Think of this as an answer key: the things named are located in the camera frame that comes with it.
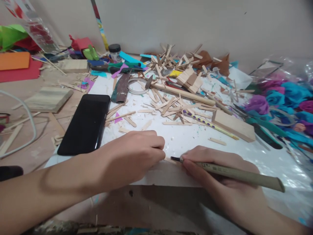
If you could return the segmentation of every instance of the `glue jar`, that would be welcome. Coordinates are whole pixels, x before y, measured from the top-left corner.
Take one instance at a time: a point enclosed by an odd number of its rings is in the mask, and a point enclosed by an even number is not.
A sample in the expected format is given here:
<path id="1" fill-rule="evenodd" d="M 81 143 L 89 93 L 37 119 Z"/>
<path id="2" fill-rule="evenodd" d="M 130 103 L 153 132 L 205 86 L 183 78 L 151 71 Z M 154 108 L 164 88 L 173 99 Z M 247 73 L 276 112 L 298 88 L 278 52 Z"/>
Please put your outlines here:
<path id="1" fill-rule="evenodd" d="M 111 54 L 111 58 L 114 62 L 116 63 L 122 62 L 122 58 L 120 57 L 120 52 L 121 52 L 120 44 L 111 44 L 109 46 L 109 51 Z"/>

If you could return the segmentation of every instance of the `hand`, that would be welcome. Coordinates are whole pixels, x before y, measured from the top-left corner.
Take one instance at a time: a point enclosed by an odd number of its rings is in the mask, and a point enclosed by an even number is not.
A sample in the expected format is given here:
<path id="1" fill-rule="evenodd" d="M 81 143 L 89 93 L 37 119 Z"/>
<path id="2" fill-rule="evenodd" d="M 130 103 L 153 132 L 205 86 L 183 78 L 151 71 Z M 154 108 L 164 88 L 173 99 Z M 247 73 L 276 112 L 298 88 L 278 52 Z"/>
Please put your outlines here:
<path id="1" fill-rule="evenodd" d="M 197 146 L 182 155 L 183 166 L 211 195 L 216 204 L 237 224 L 259 233 L 260 220 L 271 214 L 262 188 L 223 177 L 216 180 L 193 162 L 208 162 L 259 173 L 258 168 L 237 154 Z"/>
<path id="2" fill-rule="evenodd" d="M 141 180 L 165 158 L 165 140 L 155 131 L 131 131 L 92 152 L 96 193 L 108 192 Z"/>

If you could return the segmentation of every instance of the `smartphone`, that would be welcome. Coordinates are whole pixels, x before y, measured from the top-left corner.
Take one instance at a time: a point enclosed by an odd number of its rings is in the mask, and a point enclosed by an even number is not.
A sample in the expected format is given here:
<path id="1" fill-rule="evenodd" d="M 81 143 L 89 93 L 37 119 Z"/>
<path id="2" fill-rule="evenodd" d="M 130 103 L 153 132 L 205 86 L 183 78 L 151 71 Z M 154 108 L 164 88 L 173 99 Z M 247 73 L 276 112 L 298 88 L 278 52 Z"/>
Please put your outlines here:
<path id="1" fill-rule="evenodd" d="M 108 95 L 82 96 L 59 146 L 58 155 L 90 153 L 100 147 L 110 100 Z"/>

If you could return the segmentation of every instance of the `wall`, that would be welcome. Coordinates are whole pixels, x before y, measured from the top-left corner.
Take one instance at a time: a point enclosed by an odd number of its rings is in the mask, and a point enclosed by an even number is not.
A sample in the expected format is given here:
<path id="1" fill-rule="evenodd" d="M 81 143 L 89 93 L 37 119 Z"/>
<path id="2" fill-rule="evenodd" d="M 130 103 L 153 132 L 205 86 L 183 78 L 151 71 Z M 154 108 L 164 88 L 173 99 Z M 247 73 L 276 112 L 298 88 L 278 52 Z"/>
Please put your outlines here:
<path id="1" fill-rule="evenodd" d="M 193 51 L 200 43 L 212 56 L 230 52 L 251 72 L 271 54 L 312 57 L 310 0 L 96 0 L 108 43 L 129 53 Z"/>
<path id="2" fill-rule="evenodd" d="M 30 0 L 38 15 L 51 30 L 59 45 L 70 46 L 74 38 L 89 37 L 98 52 L 105 52 L 90 0 Z M 0 24 L 18 23 L 0 2 Z"/>

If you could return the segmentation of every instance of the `black pen tip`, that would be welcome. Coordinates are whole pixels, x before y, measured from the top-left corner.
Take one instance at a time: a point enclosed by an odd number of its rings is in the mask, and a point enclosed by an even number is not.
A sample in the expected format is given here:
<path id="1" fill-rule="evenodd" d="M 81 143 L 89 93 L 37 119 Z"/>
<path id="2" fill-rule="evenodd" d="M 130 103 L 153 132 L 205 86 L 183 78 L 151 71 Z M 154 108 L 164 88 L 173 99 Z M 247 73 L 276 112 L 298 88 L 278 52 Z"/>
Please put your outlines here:
<path id="1" fill-rule="evenodd" d="M 171 160 L 180 162 L 180 158 L 171 157 Z"/>

